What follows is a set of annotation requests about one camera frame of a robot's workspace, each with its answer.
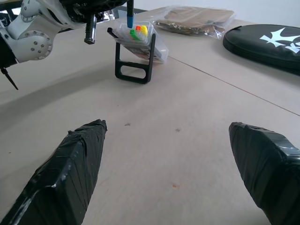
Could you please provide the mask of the finger of the black ribbed left gripper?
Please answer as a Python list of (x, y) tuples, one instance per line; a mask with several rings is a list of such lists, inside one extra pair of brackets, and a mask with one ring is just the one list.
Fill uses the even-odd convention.
[(92, 45), (95, 43), (96, 25), (97, 25), (97, 18), (96, 18), (96, 15), (93, 14), (89, 17), (89, 19), (86, 23), (86, 28), (85, 28), (84, 42), (89, 45)]

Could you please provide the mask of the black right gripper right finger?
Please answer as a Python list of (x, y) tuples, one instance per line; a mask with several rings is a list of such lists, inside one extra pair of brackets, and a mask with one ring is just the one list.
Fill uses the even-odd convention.
[(233, 122), (229, 137), (244, 185), (272, 225), (300, 223), (300, 150), (282, 134)]

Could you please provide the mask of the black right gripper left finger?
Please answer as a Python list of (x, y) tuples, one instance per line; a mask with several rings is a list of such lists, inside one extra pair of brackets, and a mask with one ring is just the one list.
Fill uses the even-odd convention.
[(106, 121), (100, 119), (69, 131), (1, 224), (82, 224), (97, 184), (106, 132)]

